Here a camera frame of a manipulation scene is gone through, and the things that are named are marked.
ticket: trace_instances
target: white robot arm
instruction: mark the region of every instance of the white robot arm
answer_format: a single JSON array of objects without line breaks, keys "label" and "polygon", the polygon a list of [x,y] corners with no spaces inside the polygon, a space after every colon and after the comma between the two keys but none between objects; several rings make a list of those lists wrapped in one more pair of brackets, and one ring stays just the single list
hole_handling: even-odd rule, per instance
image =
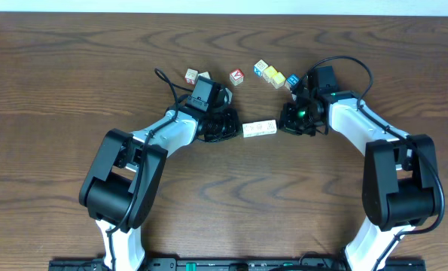
[{"label": "white robot arm", "polygon": [[[350,270],[382,269],[386,258],[404,234],[438,215],[433,228],[443,217],[443,189],[436,170],[433,141],[426,135],[408,135],[372,112],[362,99],[337,86],[331,66],[316,68],[332,59],[359,60],[337,56],[318,62],[292,88],[296,104],[287,103],[279,128],[285,132],[314,136],[329,129],[340,132],[365,157],[363,206],[367,217],[358,235],[344,249]],[[413,171],[412,178],[398,180],[396,171]]]},{"label": "white robot arm", "polygon": [[[200,77],[185,106],[176,100],[164,118],[145,129],[107,133],[81,188],[80,203],[102,231],[108,269],[136,271],[142,265],[140,226],[153,205],[166,158],[199,136],[217,142],[239,132],[236,111],[228,108],[231,97],[225,86]],[[112,172],[113,166],[135,172],[134,179]]]}]

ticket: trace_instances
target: white block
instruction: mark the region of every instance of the white block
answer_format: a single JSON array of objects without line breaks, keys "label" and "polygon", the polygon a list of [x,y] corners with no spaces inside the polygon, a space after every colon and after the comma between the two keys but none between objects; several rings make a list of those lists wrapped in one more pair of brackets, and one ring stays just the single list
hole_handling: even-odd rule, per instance
[{"label": "white block", "polygon": [[241,70],[236,69],[230,73],[230,82],[232,82],[234,86],[242,83],[243,81],[244,81],[244,74],[242,73]]},{"label": "white block", "polygon": [[262,72],[264,72],[264,69],[267,69],[269,65],[265,63],[262,59],[259,60],[259,62],[255,63],[254,65],[254,72],[258,77],[262,76]]},{"label": "white block", "polygon": [[207,79],[211,79],[211,78],[210,78],[210,74],[209,74],[209,72],[199,73],[198,76],[197,76],[197,78],[198,78],[199,76],[202,76],[202,77],[207,78]]},{"label": "white block", "polygon": [[185,74],[185,81],[187,81],[187,83],[189,84],[195,84],[195,82],[197,81],[197,75],[199,74],[198,71],[193,70],[193,69],[188,69],[187,70],[187,74]]},{"label": "white block", "polygon": [[242,125],[244,137],[263,136],[277,132],[276,120],[265,120]]}]

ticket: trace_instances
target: wood grain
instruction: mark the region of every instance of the wood grain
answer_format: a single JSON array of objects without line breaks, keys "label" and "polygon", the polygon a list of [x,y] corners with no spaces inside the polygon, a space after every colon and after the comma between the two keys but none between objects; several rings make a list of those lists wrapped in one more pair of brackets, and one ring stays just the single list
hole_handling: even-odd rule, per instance
[{"label": "wood grain", "polygon": [[[347,54],[373,70],[368,105],[434,139],[446,217],[394,255],[448,270],[448,18],[0,14],[0,270],[46,270],[55,257],[95,257],[102,237],[78,191],[104,134],[142,129],[172,103],[187,68],[232,87],[245,122],[279,116],[290,99],[252,74],[265,59],[284,75]],[[333,63],[361,91],[357,65]],[[196,142],[166,163],[145,224],[148,251],[182,257],[335,253],[357,233],[363,158],[337,133],[283,132]]]}]

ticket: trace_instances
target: wire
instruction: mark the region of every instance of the wire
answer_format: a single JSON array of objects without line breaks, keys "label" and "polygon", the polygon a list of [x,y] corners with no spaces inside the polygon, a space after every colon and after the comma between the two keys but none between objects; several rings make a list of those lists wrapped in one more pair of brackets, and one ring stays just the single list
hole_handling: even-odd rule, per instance
[{"label": "wire", "polygon": [[139,164],[139,170],[137,172],[137,177],[135,180],[135,190],[132,196],[132,199],[130,201],[130,204],[128,205],[128,208],[125,211],[125,215],[123,216],[123,218],[120,220],[120,223],[118,223],[114,228],[112,229],[108,229],[106,230],[106,235],[108,237],[108,247],[110,248],[110,255],[111,255],[111,269],[113,271],[116,271],[116,257],[114,254],[114,247],[113,247],[113,238],[112,235],[113,233],[115,233],[117,230],[119,230],[128,220],[128,218],[130,217],[130,214],[132,213],[132,209],[133,206],[135,205],[135,202],[137,200],[138,197],[138,193],[139,193],[139,189],[140,189],[140,184],[142,183],[142,176],[143,176],[143,166],[145,165],[145,158],[147,157],[147,147],[148,147],[148,143],[150,142],[150,140],[154,137],[154,135],[162,128],[164,128],[165,126],[169,125],[170,123],[174,122],[177,119],[178,116],[178,110],[179,110],[179,103],[181,101],[183,101],[185,98],[187,98],[186,96],[181,96],[184,97],[182,100],[180,100],[177,97],[177,93],[175,91],[174,87],[178,87],[176,85],[174,85],[170,79],[165,75],[165,73],[163,73],[161,70],[155,68],[155,74],[158,76],[158,78],[164,80],[169,86],[170,86],[170,90],[172,91],[173,94],[173,98],[175,100],[175,113],[172,116],[172,118],[170,118],[168,121],[166,121],[165,123],[160,124],[159,126],[157,126],[156,128],[150,130],[147,134],[147,137],[145,139],[145,143],[143,144],[142,147],[142,155],[141,155],[141,159],[140,159],[140,164]]},{"label": "wire", "polygon": [[[302,260],[309,258],[309,257],[307,257],[307,256],[310,255],[310,254],[315,254],[315,255],[318,255],[318,256],[319,256],[319,253],[317,253],[317,252],[315,252],[315,251],[308,251],[308,252],[304,253],[304,255],[302,255],[302,257],[299,259],[299,265],[302,265]],[[322,263],[323,263],[327,268],[329,268],[328,263],[326,263],[326,261],[324,260],[324,258],[321,257],[320,259],[322,260]]]},{"label": "wire", "polygon": [[[166,83],[169,83],[169,81],[168,81],[168,77],[167,77],[164,73],[162,73],[162,74],[165,75],[165,76],[160,76],[157,72],[155,72],[155,73],[157,74],[158,78],[162,79],[162,81],[164,81],[164,82],[166,82]],[[186,87],[180,87],[179,85],[174,84],[174,83],[172,83],[172,82],[170,82],[170,84],[172,84],[172,86],[174,86],[174,87],[176,87],[176,88],[178,88],[178,89],[185,90],[185,91],[188,91],[188,92],[193,92],[193,90],[191,90],[191,89],[188,89],[188,88],[186,88]]]},{"label": "wire", "polygon": [[182,96],[180,96],[179,98],[178,98],[178,103],[181,103],[181,102],[183,102],[186,98],[188,98],[190,95],[189,94],[184,94],[184,95],[182,95]]},{"label": "wire", "polygon": [[205,139],[197,138],[197,141],[198,142],[203,142],[203,143],[219,143],[219,142],[222,142],[222,141],[225,141],[225,140],[228,140],[228,139],[233,139],[234,137],[237,136],[237,134],[238,134],[238,132],[232,132],[230,134],[223,135],[223,136],[221,136],[219,138],[216,138],[216,139],[210,139],[208,141],[206,141]]},{"label": "wire", "polygon": [[371,70],[366,66],[366,64],[364,64],[361,60],[358,60],[354,57],[351,56],[332,56],[329,57],[327,59],[323,59],[319,62],[317,62],[316,64],[314,64],[312,66],[312,68],[309,69],[309,71],[307,72],[307,74],[309,74],[313,69],[315,69],[315,67],[317,67],[318,65],[321,65],[324,62],[330,61],[330,60],[334,60],[334,59],[349,59],[352,60],[356,63],[358,63],[359,65],[361,65],[366,72],[369,74],[369,84],[366,88],[366,90],[359,96],[357,102],[356,102],[356,106],[358,108],[358,110],[368,119],[370,119],[372,122],[374,122],[377,126],[379,126],[381,129],[383,129],[385,132],[389,133],[390,135],[396,137],[397,139],[399,139],[401,142],[403,142],[410,150],[413,151],[414,154],[416,154],[421,161],[425,164],[426,168],[428,168],[428,170],[431,172],[431,174],[433,175],[433,179],[434,182],[436,184],[437,190],[438,190],[438,194],[440,197],[440,205],[439,205],[439,211],[436,217],[436,220],[434,221],[434,223],[425,228],[425,229],[421,229],[421,230],[409,230],[409,231],[401,231],[399,233],[397,233],[395,235],[395,237],[393,238],[392,242],[386,247],[385,251],[381,254],[381,256],[379,256],[379,258],[376,260],[376,263],[374,264],[373,267],[373,271],[377,270],[377,267],[379,266],[379,264],[381,263],[381,261],[386,257],[386,255],[391,251],[391,249],[393,248],[393,246],[395,245],[396,242],[401,241],[402,236],[410,234],[410,235],[415,235],[415,234],[423,234],[423,233],[429,233],[432,230],[436,229],[441,221],[443,220],[443,216],[444,216],[444,206],[445,206],[445,202],[444,202],[444,192],[443,192],[443,186],[441,184],[441,180],[440,177],[437,175],[437,171],[436,169],[432,166],[432,164],[429,162],[428,158],[426,158],[426,156],[416,148],[416,146],[413,144],[412,140],[408,137],[404,138],[402,135],[398,134],[397,132],[393,131],[391,129],[391,127],[389,125],[384,125],[382,123],[380,123],[378,120],[376,120],[374,117],[370,116],[365,110],[364,110],[364,106],[361,104],[361,100],[366,96],[367,92],[370,90],[370,88],[373,86],[373,81],[374,81],[374,76],[373,73],[371,72]]}]

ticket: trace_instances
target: wooden block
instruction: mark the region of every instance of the wooden block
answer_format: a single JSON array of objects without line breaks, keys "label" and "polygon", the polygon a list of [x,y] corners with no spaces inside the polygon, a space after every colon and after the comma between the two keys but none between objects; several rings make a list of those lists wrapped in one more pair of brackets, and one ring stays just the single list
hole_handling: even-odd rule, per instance
[{"label": "wooden block", "polygon": [[264,72],[262,73],[262,77],[267,83],[270,83],[270,79],[272,79],[272,76],[276,75],[276,73],[276,69],[273,66],[270,66],[264,70]]},{"label": "wooden block", "polygon": [[272,76],[272,79],[270,80],[270,83],[276,89],[278,89],[278,88],[284,86],[285,76],[281,72],[278,72],[276,75]]},{"label": "wooden block", "polygon": [[185,75],[185,80],[187,81],[187,83],[194,85],[195,82],[197,81],[198,74],[199,74],[198,71],[193,70],[193,69],[188,69],[187,74]]},{"label": "wooden block", "polygon": [[199,75],[197,76],[197,78],[198,78],[199,76],[202,76],[202,77],[207,78],[207,79],[211,79],[211,78],[210,78],[210,74],[209,74],[209,72],[199,73]]},{"label": "wooden block", "polygon": [[254,72],[258,77],[262,76],[262,72],[264,72],[265,69],[267,69],[269,65],[265,63],[262,59],[259,60],[259,62],[255,63],[254,65]]},{"label": "wooden block", "polygon": [[244,137],[263,136],[277,132],[276,120],[265,120],[242,125]]},{"label": "wooden block", "polygon": [[230,73],[230,81],[236,86],[244,81],[244,74],[239,69],[236,69]]},{"label": "wooden block", "polygon": [[291,87],[297,84],[297,82],[299,82],[299,77],[297,75],[291,75],[285,81],[284,86],[287,87],[288,90],[291,90]]}]

